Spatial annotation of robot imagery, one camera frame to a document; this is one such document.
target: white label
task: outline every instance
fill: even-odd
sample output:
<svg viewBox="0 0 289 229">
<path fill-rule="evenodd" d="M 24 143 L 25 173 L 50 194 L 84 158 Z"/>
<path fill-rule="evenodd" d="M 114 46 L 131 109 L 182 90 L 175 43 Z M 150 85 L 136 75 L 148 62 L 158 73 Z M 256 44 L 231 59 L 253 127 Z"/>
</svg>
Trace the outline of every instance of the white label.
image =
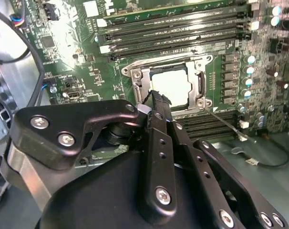
<svg viewBox="0 0 289 229">
<path fill-rule="evenodd" d="M 94 17 L 99 15 L 96 1 L 87 1 L 83 3 L 87 17 Z"/>
</svg>

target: mounting screw hole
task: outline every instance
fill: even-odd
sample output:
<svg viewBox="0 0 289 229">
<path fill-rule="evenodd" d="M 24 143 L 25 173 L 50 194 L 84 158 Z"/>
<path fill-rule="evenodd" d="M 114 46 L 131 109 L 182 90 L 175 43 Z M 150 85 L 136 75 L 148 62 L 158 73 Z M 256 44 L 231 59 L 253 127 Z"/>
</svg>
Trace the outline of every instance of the mounting screw hole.
<svg viewBox="0 0 289 229">
<path fill-rule="evenodd" d="M 158 119 L 160 119 L 160 120 L 163 119 L 162 115 L 161 115 L 160 113 L 158 113 L 158 112 L 155 112 L 155 116 L 156 116 Z"/>
<path fill-rule="evenodd" d="M 165 159 L 166 155 L 164 153 L 159 153 L 160 158 Z"/>
<path fill-rule="evenodd" d="M 134 107 L 133 107 L 132 105 L 130 105 L 130 104 L 125 105 L 125 107 L 126 107 L 129 111 L 132 111 L 132 112 L 135 111 Z"/>
<path fill-rule="evenodd" d="M 165 145 L 165 141 L 163 139 L 160 139 L 159 143 L 162 144 L 162 145 Z"/>
<path fill-rule="evenodd" d="M 210 179 L 210 175 L 207 172 L 204 172 L 204 175 L 206 176 L 206 178 Z"/>
</svg>

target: black mounting arm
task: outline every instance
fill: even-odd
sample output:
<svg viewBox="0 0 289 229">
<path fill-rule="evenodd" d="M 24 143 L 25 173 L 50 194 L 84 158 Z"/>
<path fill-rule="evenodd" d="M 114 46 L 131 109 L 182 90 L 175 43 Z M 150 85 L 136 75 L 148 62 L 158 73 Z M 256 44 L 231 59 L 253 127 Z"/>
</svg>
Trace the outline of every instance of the black mounting arm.
<svg viewBox="0 0 289 229">
<path fill-rule="evenodd" d="M 2 170 L 43 210 L 40 229 L 288 229 L 210 143 L 191 142 L 169 105 L 152 91 L 137 108 L 115 100 L 22 109 Z M 79 157 L 119 144 L 129 151 L 75 179 Z"/>
</svg>

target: hole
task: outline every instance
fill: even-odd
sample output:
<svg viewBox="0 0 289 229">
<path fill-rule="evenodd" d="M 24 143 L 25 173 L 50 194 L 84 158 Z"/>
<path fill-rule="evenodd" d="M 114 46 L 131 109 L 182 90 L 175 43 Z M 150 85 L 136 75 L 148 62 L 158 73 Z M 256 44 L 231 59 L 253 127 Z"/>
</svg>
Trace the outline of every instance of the hole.
<svg viewBox="0 0 289 229">
<path fill-rule="evenodd" d="M 160 120 L 163 119 L 162 115 L 161 115 L 160 113 L 158 113 L 158 112 L 155 112 L 155 116 L 156 116 L 158 119 L 160 119 Z"/>
<path fill-rule="evenodd" d="M 83 147 L 82 149 L 85 149 L 89 142 L 91 141 L 91 138 L 93 137 L 93 132 L 87 132 L 84 136 L 84 139 L 83 139 Z"/>
<path fill-rule="evenodd" d="M 165 159 L 166 155 L 164 153 L 159 153 L 160 158 Z"/>
<path fill-rule="evenodd" d="M 206 176 L 206 178 L 210 179 L 210 175 L 207 172 L 204 172 L 204 175 Z"/>
<path fill-rule="evenodd" d="M 159 140 L 160 144 L 165 145 L 165 141 L 163 139 Z"/>
<path fill-rule="evenodd" d="M 127 104 L 125 107 L 131 112 L 134 112 L 134 110 L 135 110 L 134 107 L 130 104 Z"/>
</svg>

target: cable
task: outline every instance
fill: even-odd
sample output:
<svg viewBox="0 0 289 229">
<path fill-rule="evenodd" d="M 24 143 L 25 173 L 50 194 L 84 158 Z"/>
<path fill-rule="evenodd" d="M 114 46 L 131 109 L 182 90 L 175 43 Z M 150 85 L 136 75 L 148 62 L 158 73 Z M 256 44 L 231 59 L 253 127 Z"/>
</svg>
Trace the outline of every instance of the cable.
<svg viewBox="0 0 289 229">
<path fill-rule="evenodd" d="M 205 111 L 209 114 L 211 114 L 212 116 L 214 116 L 215 118 L 217 118 L 219 121 L 221 121 L 222 123 L 224 123 L 225 125 L 227 125 L 230 129 L 232 129 L 237 135 L 242 136 L 243 138 L 246 138 L 247 140 L 252 141 L 253 143 L 256 143 L 257 141 L 252 138 L 249 137 L 248 135 L 245 135 L 244 133 L 238 131 L 232 124 L 226 122 L 224 119 L 220 118 L 219 116 L 215 115 L 213 112 L 209 111 L 208 109 L 204 108 Z"/>
<path fill-rule="evenodd" d="M 10 120 L 11 122 L 13 121 L 13 113 L 11 111 L 11 109 L 8 107 L 8 105 L 0 99 L 0 104 L 7 110 L 8 114 L 9 114 L 9 117 L 10 117 Z"/>
<path fill-rule="evenodd" d="M 27 104 L 27 107 L 28 106 L 35 106 L 35 103 L 36 103 L 36 100 L 39 96 L 41 86 L 43 84 L 43 80 L 44 80 L 44 76 L 45 76 L 45 70 L 44 70 L 43 62 L 41 61 L 40 56 L 36 52 L 35 48 L 31 45 L 31 43 L 27 40 L 27 38 L 24 37 L 22 32 L 18 28 L 15 28 L 14 25 L 12 24 L 12 22 L 5 15 L 3 15 L 1 12 L 0 12 L 0 20 L 3 21 L 6 25 L 8 25 L 21 38 L 21 40 L 26 44 L 26 46 L 28 47 L 28 49 L 30 50 L 30 52 L 33 56 L 35 65 L 38 68 L 39 77 L 38 77 L 38 80 L 37 80 L 36 85 L 34 87 L 33 93 L 30 97 L 30 100 Z"/>
<path fill-rule="evenodd" d="M 36 106 L 40 106 L 41 105 L 41 100 L 43 98 L 43 91 L 44 91 L 45 87 L 47 87 L 47 84 L 45 84 L 43 87 L 41 87 L 41 91 L 39 93 L 39 97 L 38 97 L 38 100 L 36 102 Z"/>
<path fill-rule="evenodd" d="M 263 168 L 283 168 L 283 167 L 286 167 L 287 165 L 289 165 L 289 151 L 281 144 L 279 144 L 278 142 L 276 142 L 274 139 L 270 138 L 268 135 L 266 134 L 263 134 L 262 137 L 268 141 L 270 141 L 271 143 L 273 143 L 274 146 L 276 146 L 278 149 L 282 150 L 286 156 L 287 156 L 287 159 L 279 164 L 279 165 L 266 165 L 266 164 L 263 164 L 261 162 L 258 162 L 257 166 L 259 167 L 263 167 Z"/>
<path fill-rule="evenodd" d="M 21 60 L 24 59 L 29 53 L 30 53 L 30 50 L 27 48 L 26 51 L 25 51 L 22 55 L 20 55 L 18 58 L 13 59 L 13 60 L 9 60 L 9 61 L 0 60 L 0 64 L 4 64 L 4 63 L 15 63 L 15 62 L 21 61 Z"/>
</svg>

